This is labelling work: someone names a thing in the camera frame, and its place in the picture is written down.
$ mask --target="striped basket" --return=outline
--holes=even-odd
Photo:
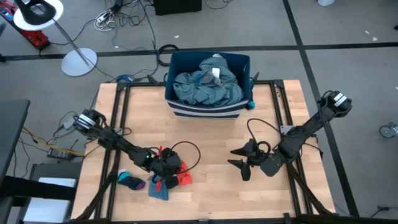
[[[242,88],[243,99],[228,106],[192,106],[178,100],[174,89],[174,78],[182,72],[194,72],[199,69],[199,64],[214,54],[220,54],[227,60],[228,67],[236,75],[239,86]],[[184,118],[238,118],[250,99],[250,57],[240,54],[227,54],[218,52],[177,52],[172,55],[170,70],[165,82],[165,99],[176,116]]]

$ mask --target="white paper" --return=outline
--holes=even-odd
[[[41,177],[41,183],[57,184],[67,187],[76,185],[75,179]],[[32,198],[24,217],[24,222],[62,223],[65,221],[70,201]]]
[[[211,72],[213,73],[213,75],[216,78],[220,78],[220,69],[219,68],[213,68],[213,69],[211,69]]]

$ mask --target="teal cloth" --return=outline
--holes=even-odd
[[[227,106],[242,100],[243,91],[225,58],[204,59],[199,67],[200,71],[175,77],[173,89],[180,101],[188,105]],[[219,79],[214,77],[212,68],[220,69]]]
[[[161,182],[159,191],[157,191],[157,181],[158,180],[160,180],[160,182]],[[158,175],[155,176],[155,178],[153,178],[153,176],[150,177],[148,195],[150,197],[154,197],[157,199],[169,200],[169,190],[167,189],[166,181],[163,180]]]

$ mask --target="wooden tabletop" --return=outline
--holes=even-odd
[[[285,80],[284,83],[294,125],[301,125],[309,119],[309,115],[300,82]],[[294,217],[285,166],[273,177],[267,177],[258,167],[252,168],[251,180],[243,182],[239,169],[227,162],[227,159],[242,159],[229,152],[243,147],[250,138],[246,128],[249,118],[261,118],[277,127],[269,85],[254,87],[256,109],[244,110],[238,119],[227,120],[177,118],[164,100],[164,91],[164,87],[131,88],[126,127],[132,129],[132,134],[125,138],[142,147],[171,147],[179,141],[194,142],[201,150],[201,160],[190,171],[193,184],[170,190],[169,201],[149,197],[147,187],[133,191],[117,185],[112,220],[277,218],[283,217],[286,212]],[[103,113],[108,120],[111,118],[115,94],[116,84],[102,84],[99,89],[96,110]],[[118,121],[121,117],[123,94],[118,109]],[[271,146],[280,141],[279,133],[265,124],[253,121],[251,128],[258,141],[268,141]],[[316,145],[313,138],[307,142]],[[96,146],[95,142],[90,144],[86,153]],[[188,144],[177,146],[175,151],[189,167],[198,158],[195,148]],[[103,158],[103,148],[85,158],[72,218],[82,213],[98,190]],[[324,206],[334,212],[319,152],[304,145],[302,161],[308,186]],[[135,166],[125,153],[122,153],[119,168],[127,169],[143,180],[151,175]],[[297,189],[301,208],[305,211],[302,191],[298,185]],[[108,193],[104,196],[102,216],[106,213],[107,202]]]

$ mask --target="white stand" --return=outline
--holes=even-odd
[[[318,0],[319,5],[321,6],[330,6],[334,3],[335,0]]]
[[[71,52],[69,52],[62,60],[61,69],[62,71],[71,76],[78,77],[84,75],[91,71],[95,65],[97,64],[97,55],[96,53],[87,48],[79,49],[73,41],[70,39],[69,35],[60,27],[60,25],[56,22],[63,13],[63,4],[59,0],[45,0],[52,6],[54,6],[56,13],[52,20],[46,22],[41,25],[30,25],[22,16],[21,10],[17,10],[14,15],[14,23],[16,26],[21,28],[22,30],[28,31],[36,31],[51,26],[55,24],[57,29],[61,32],[61,34],[68,40],[69,44],[74,48]]]

